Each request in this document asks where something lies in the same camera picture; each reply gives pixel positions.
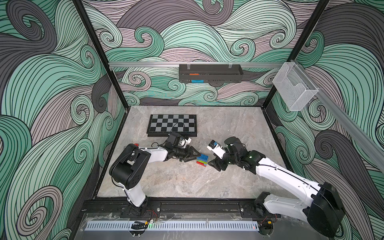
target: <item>red wire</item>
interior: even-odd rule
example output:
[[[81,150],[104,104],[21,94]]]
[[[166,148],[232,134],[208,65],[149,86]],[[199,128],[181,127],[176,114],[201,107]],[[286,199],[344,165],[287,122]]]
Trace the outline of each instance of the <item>red wire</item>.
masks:
[[[155,211],[152,209],[152,212],[156,215],[156,221],[157,221],[157,214],[155,213]]]
[[[156,221],[157,221],[157,214],[155,213],[155,211],[153,209],[147,210],[147,211],[152,211],[156,215]]]
[[[266,220],[267,217],[268,217],[268,216],[266,216],[266,217],[264,218],[264,220],[263,220],[260,224],[262,224],[262,223]]]

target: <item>floor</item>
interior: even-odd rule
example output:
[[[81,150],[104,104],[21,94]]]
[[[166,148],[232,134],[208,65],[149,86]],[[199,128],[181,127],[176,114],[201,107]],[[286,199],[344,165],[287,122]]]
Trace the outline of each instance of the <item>floor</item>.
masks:
[[[192,137],[190,145],[207,155],[209,161],[214,159],[213,153],[207,149],[211,140],[223,144],[228,137],[236,136],[246,144],[248,151],[257,150],[285,167],[259,107],[133,106],[108,170],[129,143],[151,147],[153,142],[166,140],[166,137],[147,137],[151,114],[196,114],[197,137]],[[177,159],[148,164],[140,183],[144,193],[150,197],[256,198],[262,191],[294,197],[274,182],[236,165],[229,165],[226,171],[218,172],[195,161],[184,163]],[[125,196],[125,193],[112,184],[107,171],[98,196],[116,197]]]

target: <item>chessboard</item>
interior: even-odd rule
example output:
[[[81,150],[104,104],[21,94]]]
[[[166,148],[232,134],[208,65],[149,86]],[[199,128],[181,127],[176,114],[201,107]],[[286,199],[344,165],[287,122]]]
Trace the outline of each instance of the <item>chessboard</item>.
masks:
[[[148,137],[165,137],[178,132],[186,137],[197,137],[196,115],[152,114],[147,129]]]

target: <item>swirl pattern wall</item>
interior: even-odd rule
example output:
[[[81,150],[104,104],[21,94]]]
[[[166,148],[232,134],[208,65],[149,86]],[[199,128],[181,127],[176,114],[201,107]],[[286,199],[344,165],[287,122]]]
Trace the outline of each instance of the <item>swirl pattern wall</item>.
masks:
[[[318,1],[83,2],[109,61],[284,62]],[[277,73],[244,69],[242,83],[209,85],[178,83],[178,69],[114,70],[128,104],[163,106],[260,106]]]
[[[384,151],[384,2],[333,3],[296,60]],[[321,101],[290,112],[276,93],[267,112],[294,171],[338,189],[347,215],[336,239],[383,239],[384,174]]]
[[[124,109],[72,0],[2,1],[0,42],[0,238],[68,239]]]

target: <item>blue object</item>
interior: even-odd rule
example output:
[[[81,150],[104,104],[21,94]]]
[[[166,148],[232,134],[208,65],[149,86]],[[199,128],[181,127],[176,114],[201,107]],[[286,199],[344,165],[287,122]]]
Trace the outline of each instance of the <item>blue object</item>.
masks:
[[[208,156],[207,156],[207,155],[204,155],[204,154],[201,154],[201,156],[198,157],[197,159],[200,160],[200,161],[203,161],[203,162],[205,162],[205,163],[208,162]]]

